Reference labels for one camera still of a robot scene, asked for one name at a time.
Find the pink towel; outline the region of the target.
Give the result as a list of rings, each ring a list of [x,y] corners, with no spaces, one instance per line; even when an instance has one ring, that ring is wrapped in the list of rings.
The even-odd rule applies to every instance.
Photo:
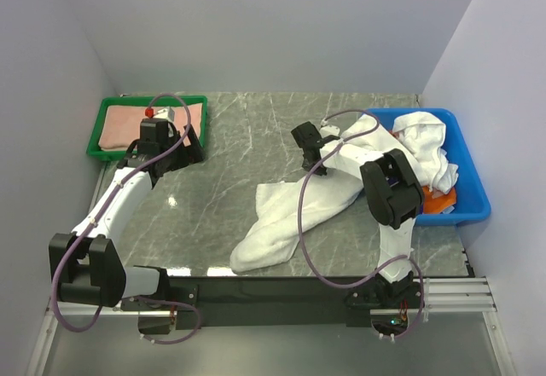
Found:
[[[191,124],[199,138],[204,136],[204,118],[206,116],[206,104],[203,100],[190,104],[187,101],[191,116]],[[104,120],[99,125],[99,133],[96,138],[95,151],[124,152],[129,145],[140,136],[140,123],[145,117],[146,106],[138,107],[134,103],[129,105],[113,104],[107,107]],[[173,124],[183,133],[183,127],[187,125],[187,113],[183,106],[175,106],[168,103],[175,111]]]

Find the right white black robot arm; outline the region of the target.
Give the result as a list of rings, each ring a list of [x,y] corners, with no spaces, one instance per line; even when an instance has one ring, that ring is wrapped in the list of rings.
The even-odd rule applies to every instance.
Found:
[[[421,296],[421,285],[414,282],[414,273],[419,269],[410,254],[412,232],[421,213],[424,193],[405,154],[397,148],[381,152],[354,145],[352,142],[364,133],[340,137],[328,131],[323,136],[310,122],[296,126],[291,134],[303,151],[302,167],[307,171],[296,211],[299,243],[316,278],[334,288],[354,290],[367,307],[394,307],[405,299]],[[305,190],[312,176],[325,176],[327,171],[339,171],[357,179],[380,230],[377,268],[354,283],[334,283],[324,277],[306,250]]]

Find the large white waffle towel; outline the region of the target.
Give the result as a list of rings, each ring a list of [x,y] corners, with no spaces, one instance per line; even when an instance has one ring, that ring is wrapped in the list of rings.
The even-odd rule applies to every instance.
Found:
[[[302,199],[302,230],[344,211],[363,190],[362,180],[344,171],[329,170],[326,176],[311,176],[308,183],[261,183],[256,188],[258,221],[231,252],[229,266],[237,274],[285,263],[298,243],[298,205]]]

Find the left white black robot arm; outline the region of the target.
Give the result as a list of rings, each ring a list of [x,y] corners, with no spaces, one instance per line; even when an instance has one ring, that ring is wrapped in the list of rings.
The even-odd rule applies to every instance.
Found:
[[[151,309],[163,309],[171,287],[166,272],[125,267],[116,245],[140,203],[168,172],[200,163],[204,150],[193,126],[177,130],[165,119],[144,119],[140,136],[118,162],[113,180],[89,216],[49,243],[52,293],[57,300],[113,307],[140,296]]]

